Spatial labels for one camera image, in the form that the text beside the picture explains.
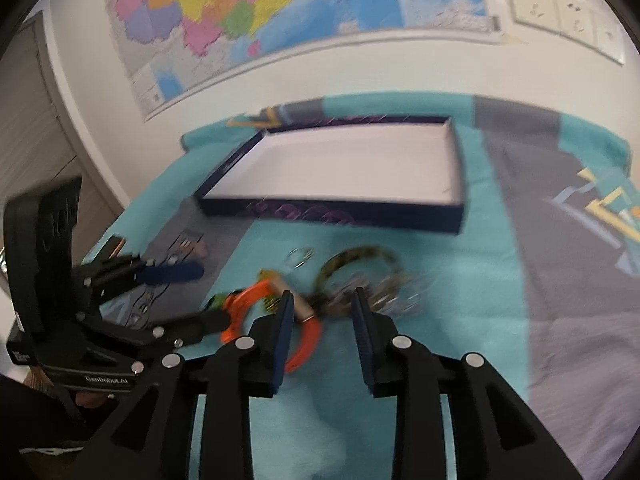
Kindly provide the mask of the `left hand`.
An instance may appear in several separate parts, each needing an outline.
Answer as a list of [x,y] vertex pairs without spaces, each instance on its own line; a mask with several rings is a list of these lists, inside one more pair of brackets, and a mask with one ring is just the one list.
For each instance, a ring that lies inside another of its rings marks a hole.
[[74,401],[78,408],[99,408],[113,396],[104,392],[79,391],[52,382],[41,367],[31,366],[23,384],[48,396],[56,396],[61,401]]

